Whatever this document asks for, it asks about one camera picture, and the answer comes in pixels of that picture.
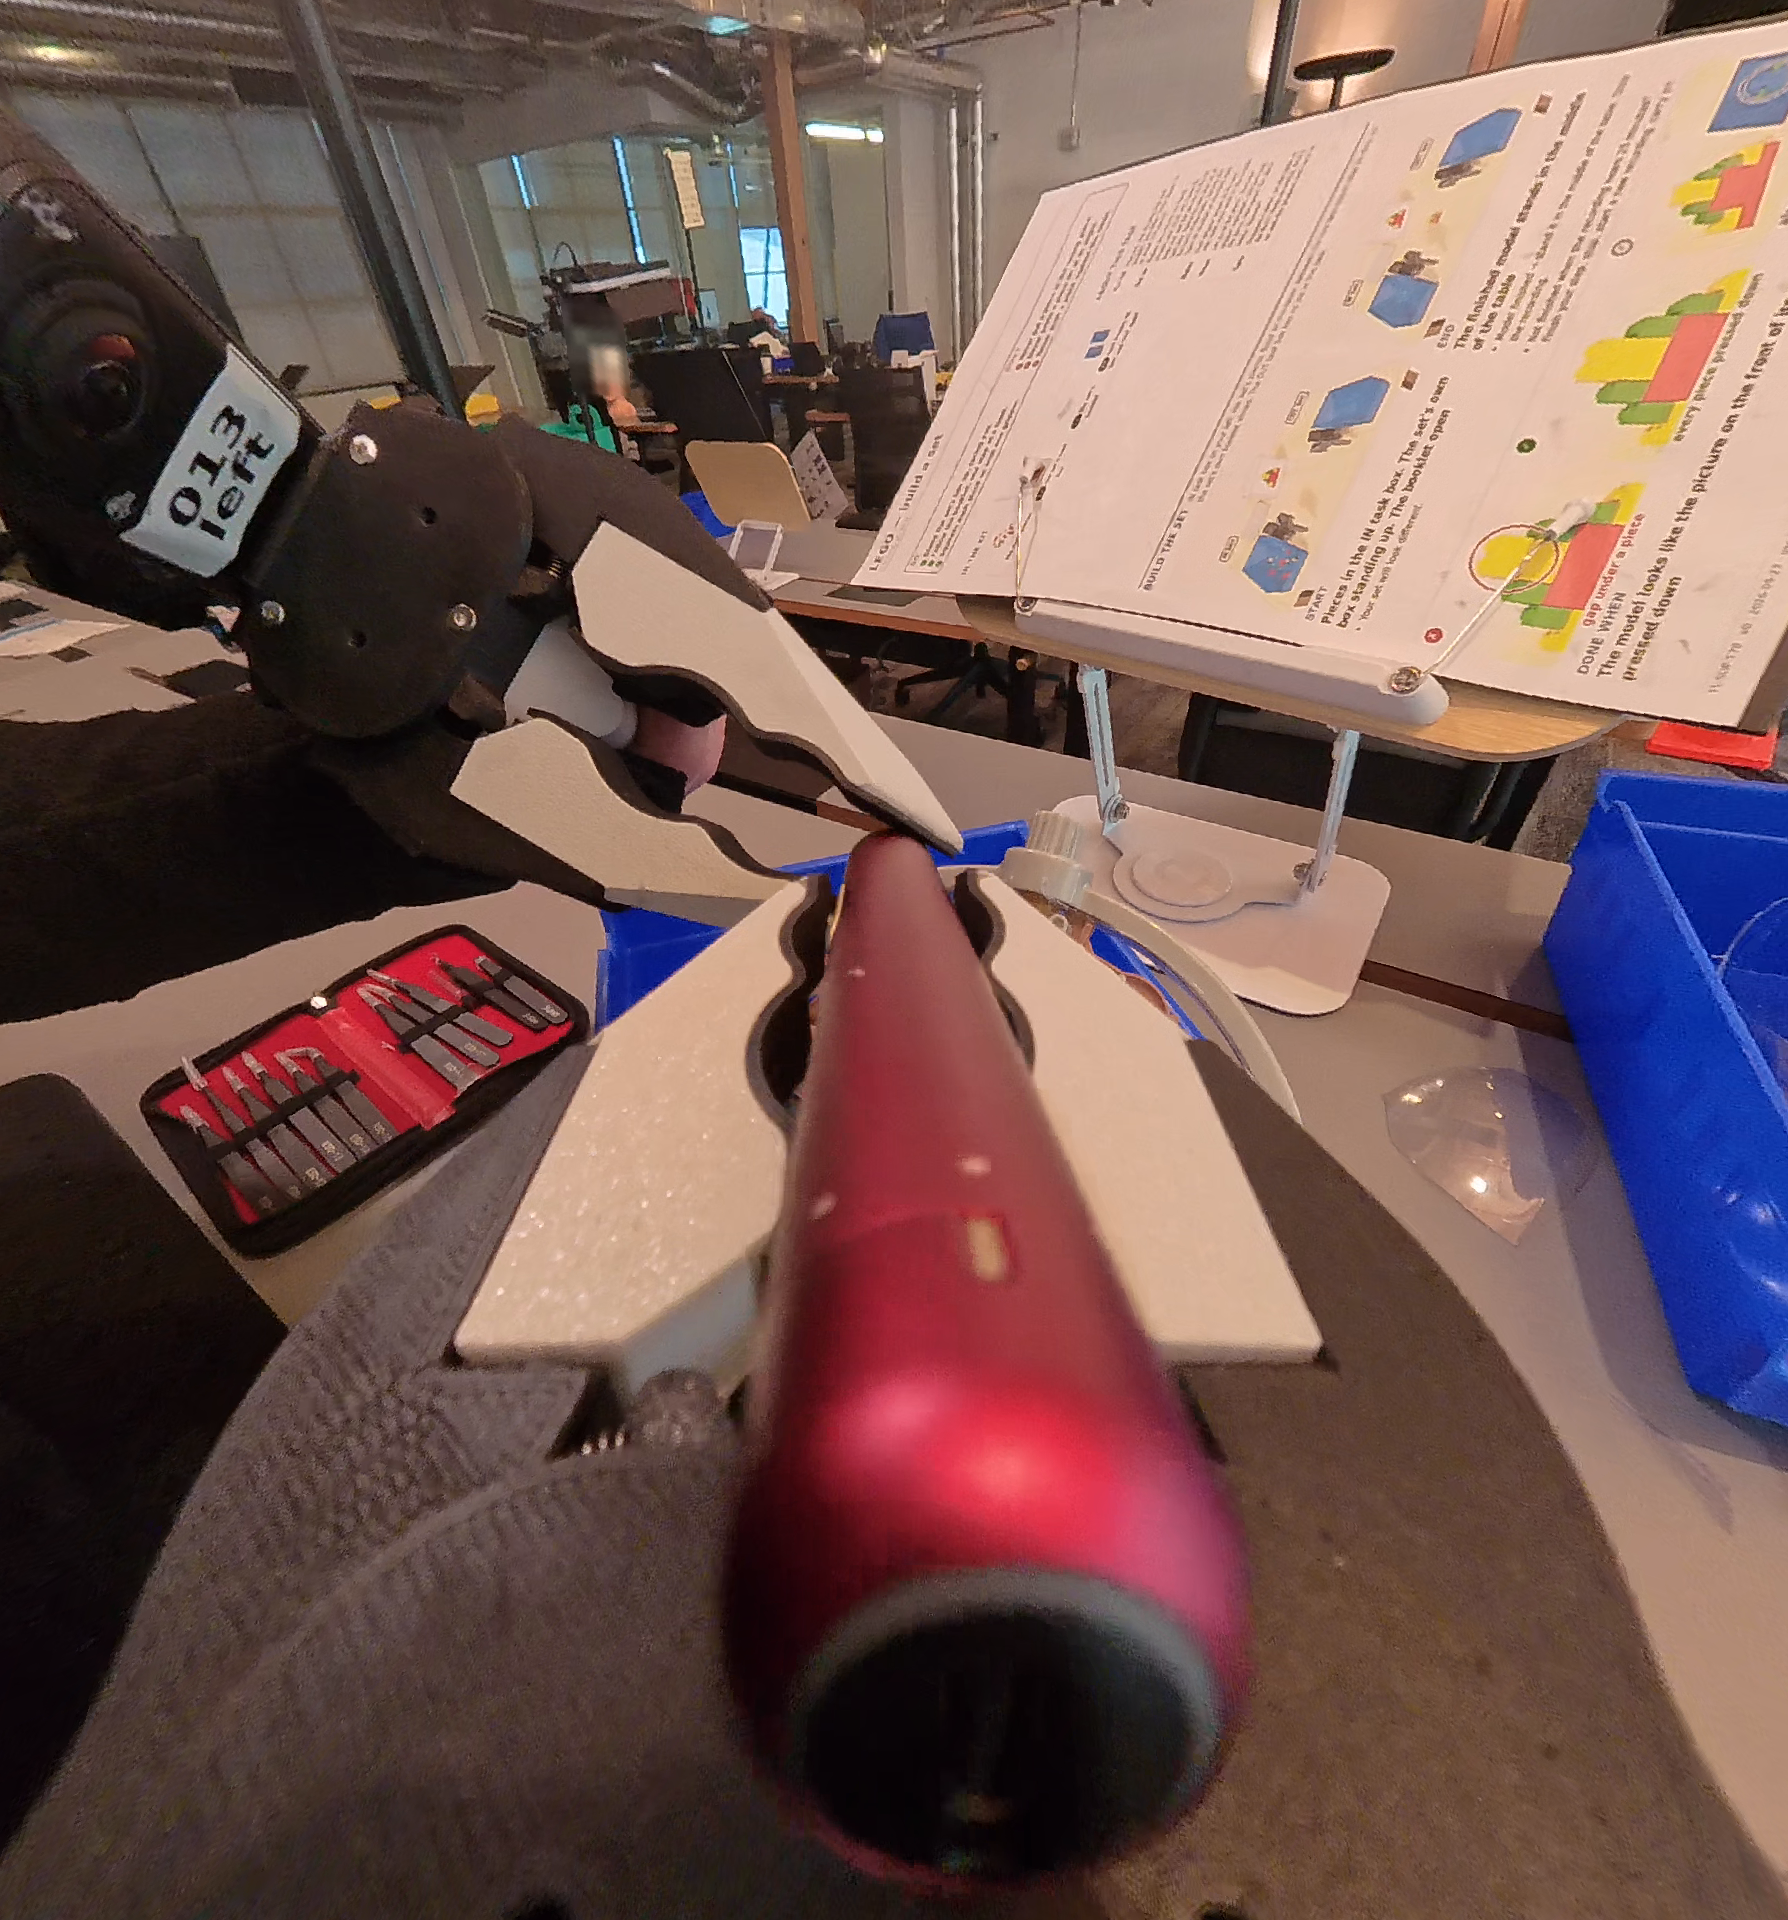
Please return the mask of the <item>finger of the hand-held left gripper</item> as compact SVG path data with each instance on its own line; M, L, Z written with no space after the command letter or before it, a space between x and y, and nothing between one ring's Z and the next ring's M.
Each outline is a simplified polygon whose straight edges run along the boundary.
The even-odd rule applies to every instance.
M808 893L728 828L653 806L622 754L558 720L481 736L448 792L597 885L612 908L733 925L776 894Z
M860 810L961 851L929 783L776 609L749 607L612 524L573 565L571 588L580 637L617 676L704 688L754 737L817 760Z

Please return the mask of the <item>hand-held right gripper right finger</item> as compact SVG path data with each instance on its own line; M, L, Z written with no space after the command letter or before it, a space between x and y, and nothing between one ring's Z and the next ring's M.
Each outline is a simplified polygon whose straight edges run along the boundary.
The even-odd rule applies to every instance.
M1170 1364L1308 1364L1322 1337L1189 1039L990 870L989 970L1135 1317Z

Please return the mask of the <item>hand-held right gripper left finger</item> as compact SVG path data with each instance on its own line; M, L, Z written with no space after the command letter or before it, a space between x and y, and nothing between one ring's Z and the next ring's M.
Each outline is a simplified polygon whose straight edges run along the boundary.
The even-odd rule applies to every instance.
M786 1169L759 1033L806 985L792 938L825 901L822 877L786 885L602 1033L451 1337L466 1364L735 1386Z

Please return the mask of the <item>blue plastic bin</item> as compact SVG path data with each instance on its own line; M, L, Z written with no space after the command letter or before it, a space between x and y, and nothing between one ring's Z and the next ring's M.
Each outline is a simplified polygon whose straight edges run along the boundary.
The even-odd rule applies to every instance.
M1545 936L1681 1370L1788 1428L1788 1101L1719 979L1788 787L1604 777Z
M1026 821L964 828L961 862L999 866L1008 851L1026 845L1026 833ZM603 946L595 958L594 1026L603 1028L633 1010L719 938L720 930L714 925L699 925L645 908L606 914ZM1155 987L1176 1026L1189 1039L1207 1039L1212 1035L1194 1024L1183 992L1164 987L1158 965L1137 956L1135 944L1111 930L1102 930L1089 938L1089 946L1104 965Z

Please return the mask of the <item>red electric screwdriver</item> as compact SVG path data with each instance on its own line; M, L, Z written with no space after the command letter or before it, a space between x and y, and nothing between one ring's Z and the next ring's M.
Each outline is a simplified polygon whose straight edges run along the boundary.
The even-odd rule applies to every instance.
M929 853L851 856L745 1397L720 1647L758 1755L913 1885L1190 1811L1253 1664L1242 1523Z

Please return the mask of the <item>plastic marble maze toy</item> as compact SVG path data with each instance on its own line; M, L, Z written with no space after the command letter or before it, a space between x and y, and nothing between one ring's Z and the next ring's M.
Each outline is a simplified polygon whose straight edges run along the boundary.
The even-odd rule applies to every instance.
M1076 821L1038 813L1026 828L1026 845L1010 850L997 873L1058 932L1118 973L1189 1040L1215 1044L1288 1117L1304 1122L1272 1047L1240 995L1199 950L1137 911L1118 888L1095 888Z

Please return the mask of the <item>person's left forearm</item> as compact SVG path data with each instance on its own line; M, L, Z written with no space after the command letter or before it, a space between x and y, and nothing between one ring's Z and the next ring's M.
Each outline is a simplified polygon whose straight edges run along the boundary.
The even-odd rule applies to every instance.
M451 797L467 741L304 731L252 692L0 720L0 1024L519 883L597 885Z

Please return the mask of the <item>person's left hand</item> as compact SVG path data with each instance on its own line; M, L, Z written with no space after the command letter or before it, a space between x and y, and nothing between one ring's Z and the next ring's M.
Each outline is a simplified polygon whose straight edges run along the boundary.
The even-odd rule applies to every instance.
M638 762L655 769L653 774L638 777L649 795L670 810L682 810L684 802L719 772L725 736L723 715L694 726L661 706L641 705L629 751Z

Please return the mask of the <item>long grey background table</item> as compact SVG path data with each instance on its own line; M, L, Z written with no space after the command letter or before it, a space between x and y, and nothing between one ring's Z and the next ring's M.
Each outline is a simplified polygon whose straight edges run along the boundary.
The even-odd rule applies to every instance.
M908 666L945 666L986 647L1008 659L1008 639L976 628L956 597L898 588L794 577L773 594L794 626L814 626L823 651Z

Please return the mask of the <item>small wooden book stand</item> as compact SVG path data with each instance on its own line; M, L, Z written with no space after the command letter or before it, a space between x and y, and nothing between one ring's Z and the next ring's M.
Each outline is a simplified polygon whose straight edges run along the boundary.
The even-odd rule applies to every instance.
M783 543L811 529L814 517L789 458L776 445L702 440L688 443L685 458L712 517L730 527L723 546L741 573L767 592L791 584L794 573L776 566Z

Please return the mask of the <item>clear plastic shell fragment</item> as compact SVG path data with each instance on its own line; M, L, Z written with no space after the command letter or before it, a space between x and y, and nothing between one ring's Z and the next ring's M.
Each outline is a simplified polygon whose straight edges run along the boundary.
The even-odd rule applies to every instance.
M1508 1244L1576 1199L1597 1167L1581 1112L1511 1068L1430 1073L1387 1093L1385 1114L1403 1161Z

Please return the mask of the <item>black metal pole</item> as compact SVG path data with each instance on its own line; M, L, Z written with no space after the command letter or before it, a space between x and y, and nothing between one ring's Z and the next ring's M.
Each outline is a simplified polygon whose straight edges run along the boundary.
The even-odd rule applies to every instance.
M320 3L275 3L273 10L401 371L463 423L466 404L328 13Z

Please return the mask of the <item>wooden pillar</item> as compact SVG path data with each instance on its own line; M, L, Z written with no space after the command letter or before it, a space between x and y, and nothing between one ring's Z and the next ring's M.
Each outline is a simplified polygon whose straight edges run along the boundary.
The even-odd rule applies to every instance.
M789 289L789 340L817 342L822 305L814 264L814 223L806 176L804 135L794 98L792 51L785 34L765 38L762 114Z

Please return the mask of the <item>black desk mat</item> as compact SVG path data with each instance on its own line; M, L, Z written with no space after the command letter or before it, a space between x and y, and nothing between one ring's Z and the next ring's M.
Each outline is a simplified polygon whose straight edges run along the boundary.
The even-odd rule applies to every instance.
M83 1093L0 1089L0 1854L282 1337Z

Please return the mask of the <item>orange plastic bracket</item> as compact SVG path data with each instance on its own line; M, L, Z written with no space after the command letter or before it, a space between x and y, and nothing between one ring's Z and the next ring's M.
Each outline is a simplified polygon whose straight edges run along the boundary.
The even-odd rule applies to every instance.
M1700 724L1654 724L1645 753L1658 759L1718 767L1734 774L1768 774L1773 770L1780 749L1780 730L1743 731Z

